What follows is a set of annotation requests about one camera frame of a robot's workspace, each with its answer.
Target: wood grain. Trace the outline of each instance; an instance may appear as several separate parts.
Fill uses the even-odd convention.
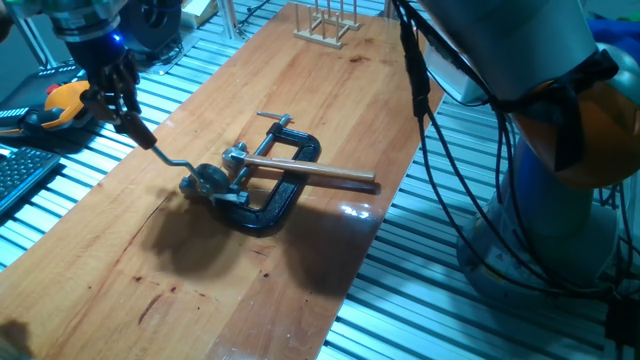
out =
[[[168,156],[220,166],[263,140],[256,111],[288,112],[319,162],[375,170],[379,193],[308,186],[280,232],[253,238],[138,148],[0,273],[4,337],[36,359],[314,358],[419,142],[397,23],[361,21],[328,49],[293,37],[288,4],[155,133]],[[252,179],[254,198],[272,183]]]

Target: wooden tabletop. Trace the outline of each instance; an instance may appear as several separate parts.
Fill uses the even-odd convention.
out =
[[[0,273],[0,334],[38,360],[315,358],[419,143],[397,23],[358,19],[334,50],[293,37],[288,4],[155,133],[168,156],[220,166],[264,139],[256,111],[286,112],[320,163],[376,170],[379,194],[307,186],[281,231],[254,238],[137,148]],[[253,179],[254,198],[273,183]]]

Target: black cable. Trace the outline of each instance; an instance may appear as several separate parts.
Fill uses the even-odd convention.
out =
[[[498,151],[496,152],[496,196],[498,197],[498,204],[502,205],[502,190],[500,189],[500,166],[502,162],[502,128],[498,125]]]
[[[622,212],[622,224],[624,225],[624,232],[628,239],[627,247],[627,275],[631,274],[631,267],[633,266],[633,238],[631,237],[631,229],[629,228],[629,219],[627,219],[627,203],[624,199],[624,186],[622,183],[618,185],[620,188],[620,211]]]
[[[267,5],[271,0],[263,0],[260,4],[253,7],[247,8],[247,16],[242,19],[242,21],[238,22],[238,27],[242,27],[249,22],[249,19],[255,15],[260,9],[262,9],[265,5]]]
[[[431,125],[437,124],[437,122],[435,122],[435,116],[433,115],[433,112],[431,112],[431,109],[428,110],[427,115],[429,116],[429,119],[431,121]],[[451,215],[451,212],[449,211],[449,207],[447,206],[447,204],[445,203],[444,199],[442,198],[442,195],[440,194],[440,190],[438,190],[438,186],[436,185],[436,181],[435,181],[435,179],[433,177],[433,174],[431,173],[431,166],[429,165],[429,156],[427,154],[427,141],[426,141],[426,134],[425,134],[425,129],[424,129],[424,118],[418,118],[418,127],[420,129],[420,142],[422,144],[422,157],[424,158],[424,168],[425,168],[425,171],[427,172],[427,178],[429,179],[429,184],[431,184],[431,188],[433,189],[433,193],[436,195],[436,198],[438,199],[438,203],[442,207],[442,210],[444,211],[445,216],[447,217],[447,219],[451,223],[451,226],[453,227],[453,229],[458,234],[458,237],[469,248],[469,251],[471,251],[473,256],[476,259],[478,259],[478,261],[482,264],[482,266],[484,266],[492,274],[496,275],[497,277],[501,278],[502,280],[504,280],[504,281],[506,281],[508,283],[511,283],[513,285],[522,287],[524,289],[541,292],[541,293],[544,293],[544,294],[547,294],[547,295],[551,295],[551,296],[562,296],[563,293],[560,292],[560,291],[554,291],[554,290],[550,290],[550,289],[539,288],[539,287],[536,287],[536,286],[533,286],[533,285],[529,285],[529,284],[520,282],[518,280],[511,279],[511,278],[505,276],[501,271],[499,271],[498,269],[494,268],[491,264],[487,263],[487,261],[482,257],[482,255],[480,255],[478,253],[478,251],[471,244],[471,242],[469,242],[467,237],[464,235],[464,233],[462,232],[462,230],[460,229],[460,227],[456,223],[455,219],[453,218],[453,215]]]
[[[524,221],[522,219],[522,213],[520,212],[520,205],[518,203],[518,195],[517,195],[517,190],[516,190],[516,182],[515,182],[515,167],[514,167],[514,161],[513,161],[513,148],[512,148],[512,144],[511,144],[511,138],[509,137],[509,130],[507,129],[507,118],[506,115],[504,113],[502,113],[501,111],[496,111],[496,118],[498,120],[498,128],[502,128],[502,132],[504,133],[505,137],[505,143],[506,143],[506,147],[507,147],[507,176],[508,176],[508,180],[509,183],[511,184],[510,186],[510,198],[511,198],[511,202],[513,205],[513,210],[514,210],[514,214],[516,216],[516,221],[518,223],[518,226],[520,228],[520,232],[522,233],[522,237],[524,237],[524,241],[522,240],[522,238],[520,237],[520,235],[518,234],[518,232],[516,230],[513,230],[513,235],[516,237],[516,240],[518,241],[518,243],[523,246],[523,244],[526,244],[526,249],[529,252],[529,256],[531,256],[531,258],[536,262],[536,264],[538,264],[538,266],[540,266],[540,268],[542,269],[542,271],[545,273],[545,275],[547,275],[549,277],[549,279],[551,279],[551,281],[553,281],[556,285],[560,286],[560,288],[563,289],[567,289],[569,291],[580,291],[583,292],[584,290],[577,290],[577,289],[572,289],[572,288],[568,288],[566,284],[571,285],[572,287],[575,288],[580,288],[580,286],[578,284],[576,284],[575,282],[567,279],[566,277],[560,275],[558,272],[556,272],[554,269],[546,266],[544,264],[543,261],[541,261],[540,257],[537,255],[536,251],[535,251],[535,247],[533,245],[533,241],[531,240],[531,237],[529,235],[529,233],[526,230],[526,227],[524,225]],[[601,297],[606,295],[606,293],[608,292],[607,288],[604,288],[601,290],[600,295],[596,296],[596,297]]]
[[[448,147],[448,144],[447,144],[446,140],[444,139],[444,136],[442,134],[442,130],[438,126],[437,121],[436,121],[435,117],[433,116],[433,113],[428,108],[428,101],[425,101],[426,95],[421,93],[421,91],[417,90],[417,89],[420,89],[420,90],[424,91],[425,88],[428,89],[428,81],[429,81],[428,77],[426,79],[423,79],[423,76],[425,76],[425,77],[427,76],[426,64],[424,63],[424,58],[422,58],[422,54],[420,52],[416,53],[415,48],[412,48],[412,46],[414,46],[413,44],[415,42],[415,39],[412,39],[413,38],[413,31],[411,29],[411,26],[409,25],[409,22],[404,19],[404,16],[403,16],[402,12],[399,9],[398,1],[402,1],[402,0],[393,0],[393,3],[395,5],[395,7],[396,7],[396,12],[397,12],[398,18],[400,20],[400,26],[401,26],[400,37],[401,37],[401,41],[402,41],[403,47],[405,49],[405,62],[406,62],[406,66],[407,66],[407,72],[409,73],[409,79],[410,79],[410,82],[411,82],[412,96],[413,96],[413,99],[414,99],[414,101],[413,101],[413,103],[414,103],[414,115],[416,115],[417,118],[420,118],[420,114],[418,114],[418,113],[420,113],[422,111],[424,111],[427,114],[429,114],[431,123],[432,123],[433,127],[435,128],[436,132],[438,133],[438,137],[440,139],[440,142],[442,143],[442,146],[443,146],[443,149],[445,151],[445,154],[446,154],[446,156],[447,156],[447,158],[449,160],[449,163],[450,163],[450,165],[451,165],[456,177],[460,181],[460,183],[461,183],[462,187],[464,188],[467,196],[469,197],[471,202],[474,204],[474,206],[476,208],[476,211],[478,211],[478,213],[480,214],[480,216],[482,217],[484,222],[491,229],[491,231],[496,236],[496,238],[500,241],[500,243],[505,248],[505,250],[523,268],[525,268],[527,271],[529,271],[532,275],[534,275],[535,277],[537,277],[539,280],[543,281],[544,283],[549,284],[550,283],[549,279],[545,278],[544,275],[538,273],[535,269],[533,269],[527,262],[524,261],[524,259],[522,259],[520,257],[520,255],[518,253],[516,253],[509,246],[509,244],[506,242],[506,240],[502,237],[502,234],[498,231],[498,229],[495,227],[495,225],[491,222],[491,220],[488,218],[488,216],[485,213],[485,211],[482,209],[482,207],[478,203],[475,195],[472,193],[472,191],[469,188],[466,180],[464,179],[464,177],[460,173],[460,170],[458,169],[457,165],[455,164],[455,160],[453,159],[453,155],[451,154],[451,151],[450,151],[450,149]],[[446,206],[446,204],[444,204],[443,202],[441,202],[440,205],[441,206]],[[564,284],[562,284],[562,283],[558,283],[558,284],[555,284],[555,285],[558,285],[560,287],[564,286]]]
[[[427,171],[427,176],[429,177],[429,181],[432,184],[434,193],[436,194],[436,197],[438,198],[438,201],[439,201],[440,205],[443,207],[443,209],[445,211],[445,214],[447,215],[447,218],[449,219],[449,221],[451,222],[452,226],[454,227],[454,229],[458,233],[459,237],[469,247],[470,251],[474,254],[474,256],[480,262],[482,262],[482,264],[485,266],[485,268],[489,269],[496,276],[502,278],[503,280],[505,280],[507,282],[513,283],[513,284],[521,286],[523,288],[527,288],[527,289],[535,290],[535,291],[540,291],[540,292],[543,292],[545,294],[551,294],[551,295],[568,296],[568,297],[580,297],[580,298],[594,298],[594,297],[600,298],[603,295],[606,295],[607,294],[606,289],[577,289],[576,290],[576,289],[566,288],[566,285],[562,281],[558,281],[555,278],[555,277],[559,277],[558,274],[555,274],[555,276],[553,278],[549,278],[549,279],[545,278],[544,275],[537,273],[526,262],[524,262],[524,260],[521,259],[519,257],[519,255],[517,253],[515,253],[515,251],[513,251],[513,249],[511,249],[511,247],[506,243],[506,241],[504,241],[504,238],[502,238],[501,234],[495,228],[495,225],[493,225],[493,223],[488,219],[488,217],[486,216],[486,213],[480,207],[479,203],[477,202],[477,199],[475,198],[475,196],[471,192],[470,188],[466,184],[466,181],[465,181],[464,177],[462,176],[462,174],[460,173],[459,169],[457,168],[457,166],[455,164],[455,160],[453,160],[453,156],[452,156],[452,154],[451,154],[451,152],[450,152],[450,150],[448,148],[448,145],[446,143],[446,140],[444,139],[444,136],[442,135],[442,132],[441,132],[441,130],[440,130],[438,124],[437,124],[437,120],[435,119],[435,116],[431,112],[431,109],[428,107],[428,102],[425,101],[425,98],[428,95],[428,91],[429,91],[428,90],[429,89],[429,85],[428,85],[429,79],[428,79],[428,76],[426,74],[427,73],[430,74],[430,73],[428,72],[428,69],[426,68],[426,64],[424,64],[424,59],[421,56],[418,57],[418,59],[415,59],[415,55],[416,55],[415,54],[415,48],[411,49],[410,45],[407,46],[407,44],[410,43],[410,41],[407,41],[407,39],[410,39],[411,37],[413,37],[413,31],[412,31],[412,29],[411,29],[411,27],[409,25],[410,21],[411,21],[411,16],[409,16],[409,14],[411,14],[411,11],[415,11],[415,10],[413,8],[411,8],[410,6],[409,6],[409,8],[404,8],[404,7],[402,8],[404,10],[404,12],[407,14],[407,18],[409,18],[409,21],[407,21],[407,20],[404,19],[404,16],[403,16],[402,12],[400,11],[401,6],[399,5],[399,2],[403,2],[404,4],[406,4],[406,0],[392,0],[392,1],[393,1],[393,4],[394,4],[394,7],[396,9],[396,12],[398,14],[398,18],[400,20],[400,25],[401,25],[401,40],[402,40],[402,43],[403,43],[403,47],[405,48],[405,61],[406,61],[406,65],[407,65],[407,72],[409,73],[409,78],[410,78],[410,82],[411,82],[413,102],[414,102],[414,115],[416,115],[416,117],[418,118],[419,124],[420,124],[420,137],[421,137],[421,143],[422,143],[422,149],[423,149],[423,157],[425,159],[425,170]],[[430,25],[427,24],[426,28],[420,29],[420,25],[421,25],[420,21],[424,22],[424,19],[422,19],[419,15],[418,15],[418,19],[415,19],[415,16],[414,16],[413,20],[416,23],[416,27],[421,32],[423,32],[423,34],[425,36],[427,36],[427,39],[429,39],[429,35],[425,33],[424,29],[427,29],[427,30],[430,29],[433,32],[434,31],[433,28],[431,28]],[[435,35],[433,33],[431,33],[431,35],[433,37],[435,37],[435,38],[437,38],[439,36],[439,34],[437,34],[437,32],[436,32]],[[450,62],[454,63],[454,65],[456,65],[455,64],[456,60],[458,60],[458,65],[456,65],[456,67],[458,67],[463,72],[467,73],[465,71],[465,69],[464,69],[464,66],[467,66],[466,63],[464,63],[463,66],[459,66],[460,65],[460,55],[459,54],[456,53],[455,55],[450,57],[448,60]],[[468,74],[467,73],[467,75],[472,80],[475,81],[475,77],[478,77],[478,76],[472,70],[470,70],[470,71],[472,72],[472,74]],[[422,79],[423,75],[427,76],[426,80]],[[486,86],[484,86],[484,84],[482,82],[478,83],[478,85],[483,90],[487,90],[487,91],[485,91],[485,93],[489,96],[489,98],[492,97],[491,94],[488,92],[488,89],[486,88]],[[447,208],[444,200],[440,196],[439,191],[437,190],[437,186],[435,184],[435,181],[433,179],[433,175],[431,174],[431,169],[430,169],[430,166],[428,164],[428,155],[427,155],[427,152],[426,152],[426,140],[424,138],[424,136],[425,136],[425,134],[424,134],[424,114],[429,115],[431,123],[432,123],[433,127],[435,128],[436,132],[438,133],[438,137],[440,139],[440,142],[442,143],[443,149],[445,150],[445,154],[447,155],[447,158],[448,158],[448,160],[450,162],[450,165],[452,166],[452,168],[454,170],[454,173],[456,174],[456,177],[458,178],[458,180],[462,184],[463,188],[465,189],[465,192],[467,193],[467,195],[469,196],[470,200],[472,201],[472,203],[476,207],[476,210],[478,211],[480,216],[483,218],[483,220],[485,221],[487,226],[492,230],[494,235],[496,235],[498,240],[500,240],[500,242],[502,243],[504,248],[514,257],[514,259],[516,259],[520,263],[520,265],[522,265],[522,267],[527,269],[534,276],[538,277],[540,280],[542,280],[547,285],[549,285],[550,282],[556,282],[557,284],[555,284],[555,285],[559,286],[562,289],[542,289],[542,288],[537,288],[535,286],[531,286],[529,284],[521,283],[521,282],[516,281],[514,279],[510,279],[510,278],[504,276],[501,272],[497,271],[492,266],[490,266],[488,263],[486,263],[486,261],[477,253],[477,251],[475,251],[473,246],[464,237],[464,234],[462,234],[461,230],[459,229],[459,227],[457,226],[457,224],[453,220],[453,217],[451,216],[451,214],[448,212],[448,208]],[[513,170],[513,155],[514,154],[513,154],[513,149],[511,148],[511,139],[509,138],[509,130],[506,128],[508,122],[506,121],[506,117],[504,116],[504,113],[499,113],[497,115],[497,117],[498,117],[498,121],[499,121],[499,132],[501,133],[501,136],[502,135],[505,136],[505,142],[507,143],[507,153],[508,153],[508,163],[509,163],[509,178],[510,178],[510,182],[511,182],[511,184],[513,186],[513,184],[515,184],[515,182],[514,182],[514,173],[513,173],[514,172],[514,170]],[[520,216],[519,207],[517,205],[517,196],[513,196],[512,199],[514,200],[514,208],[515,208],[516,218],[518,219],[519,226],[523,231],[523,235],[527,236],[526,235],[526,230],[524,229],[524,226],[523,226],[522,218]],[[518,238],[517,231],[515,231],[515,230],[514,230],[514,236],[516,236],[516,239]],[[532,255],[532,258],[534,260],[536,260],[534,258],[535,254],[531,253],[531,255]],[[537,262],[538,262],[538,264],[540,266],[544,265],[544,264],[540,263],[540,261],[537,261]]]

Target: yellow object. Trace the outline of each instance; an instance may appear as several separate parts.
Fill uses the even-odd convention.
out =
[[[51,129],[73,120],[74,116],[76,116],[84,106],[80,101],[80,95],[88,89],[88,81],[77,81],[55,89],[47,97],[47,101],[44,103],[44,109],[52,110],[59,108],[64,109],[64,112],[60,114],[58,120],[43,124],[42,127],[44,129]]]

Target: keyboard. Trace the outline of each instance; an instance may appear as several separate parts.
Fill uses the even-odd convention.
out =
[[[0,215],[27,193],[60,162],[60,156],[23,147],[0,162]]]

